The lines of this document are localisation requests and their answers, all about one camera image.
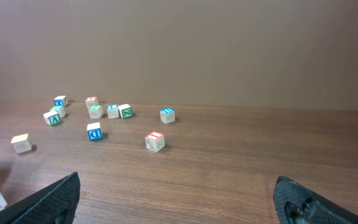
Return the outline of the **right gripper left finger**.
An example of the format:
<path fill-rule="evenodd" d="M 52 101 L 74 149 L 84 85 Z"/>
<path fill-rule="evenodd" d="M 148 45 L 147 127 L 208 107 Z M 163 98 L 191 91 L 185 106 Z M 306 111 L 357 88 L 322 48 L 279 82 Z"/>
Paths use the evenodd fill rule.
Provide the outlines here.
<path fill-rule="evenodd" d="M 0 211 L 0 224 L 72 224 L 80 200 L 77 172 Z"/>

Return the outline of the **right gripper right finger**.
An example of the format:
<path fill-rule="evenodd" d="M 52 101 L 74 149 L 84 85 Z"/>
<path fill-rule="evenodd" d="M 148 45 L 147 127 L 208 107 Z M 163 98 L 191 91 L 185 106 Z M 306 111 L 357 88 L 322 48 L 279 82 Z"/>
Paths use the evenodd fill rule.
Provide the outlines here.
<path fill-rule="evenodd" d="M 273 201 L 281 224 L 353 224 L 358 215 L 295 182 L 278 177 Z"/>

